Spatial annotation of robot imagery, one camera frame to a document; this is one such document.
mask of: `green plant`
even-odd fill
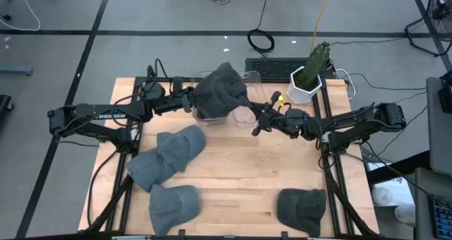
[[[311,91],[317,86],[317,75],[325,71],[330,59],[330,47],[327,42],[317,45],[309,55],[306,66],[295,74],[295,86]]]

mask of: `potted plant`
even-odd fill
[[[317,45],[309,55],[306,67],[301,66],[290,74],[287,95],[294,103],[307,103],[322,87],[320,74],[330,59],[330,48],[324,42]]]

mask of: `black keyboard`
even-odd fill
[[[438,239],[452,240],[452,202],[441,196],[428,197],[433,235]]]
[[[305,66],[308,58],[246,59],[245,71],[257,71],[262,80],[290,82],[290,74]]]

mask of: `white object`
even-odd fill
[[[347,78],[350,81],[350,84],[352,85],[352,88],[353,88],[353,95],[352,95],[352,97],[349,97],[348,99],[349,100],[353,99],[353,97],[356,95],[356,89],[355,89],[355,85],[353,85],[353,81],[352,81],[351,77],[348,75],[347,71],[345,71],[344,69],[336,69],[336,71],[342,71],[347,76]]]
[[[373,169],[378,169],[379,167],[384,167],[383,163],[368,163],[367,167],[369,171]],[[414,204],[414,200],[412,199],[410,187],[408,186],[408,182],[402,178],[398,177],[396,179],[392,179],[383,183],[375,184],[374,188],[384,187],[387,188],[392,196],[393,201],[385,206],[398,206],[398,205],[409,205]]]
[[[402,223],[416,224],[416,206],[415,204],[399,205],[394,209],[394,215]]]
[[[289,90],[287,91],[287,96],[295,102],[295,103],[307,103],[311,101],[311,98],[319,91],[319,89],[322,87],[322,81],[320,79],[320,76],[317,75],[317,79],[319,81],[319,85],[317,85],[316,88],[314,88],[311,91],[306,91],[301,88],[297,88],[294,82],[294,76],[298,71],[302,71],[304,66],[298,68],[296,71],[292,72],[290,74],[290,84],[289,84]]]
[[[9,24],[5,23],[1,18],[0,18],[0,22],[3,23],[5,26],[7,26],[7,27],[9,27],[9,28],[12,28],[12,29],[14,29],[14,30],[20,30],[20,31],[38,31],[38,30],[41,28],[41,21],[40,21],[39,18],[37,18],[37,16],[35,15],[35,13],[33,12],[33,10],[31,9],[30,4],[28,3],[27,0],[25,0],[25,3],[27,4],[28,9],[30,10],[31,14],[33,14],[33,16],[35,17],[35,19],[36,19],[36,21],[37,21],[37,28],[36,28],[36,29],[30,29],[30,28],[17,28],[17,27],[14,27],[14,26],[12,26],[12,25],[9,25]]]
[[[377,187],[372,190],[372,200],[377,206],[387,206],[393,202],[393,194],[387,188]]]

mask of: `white cable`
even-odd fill
[[[28,9],[30,10],[31,14],[33,14],[33,16],[35,17],[36,21],[37,21],[37,28],[36,29],[30,29],[30,28],[17,28],[14,27],[12,25],[9,25],[7,23],[5,23],[1,18],[0,18],[0,22],[2,22],[5,26],[9,27],[9,28],[13,28],[14,30],[20,30],[20,31],[38,31],[41,28],[41,21],[39,18],[37,18],[37,16],[35,15],[35,13],[33,12],[33,10],[30,7],[30,4],[28,3],[27,0],[25,0],[25,3],[28,6]]]
[[[353,88],[353,95],[352,97],[349,97],[348,99],[351,100],[353,99],[353,97],[356,95],[356,89],[355,89],[355,85],[353,85],[353,80],[351,79],[351,77],[348,75],[347,71],[345,71],[344,69],[336,69],[336,71],[342,71],[343,73],[345,73],[345,75],[347,76],[348,80],[350,81],[350,84],[352,85]]]

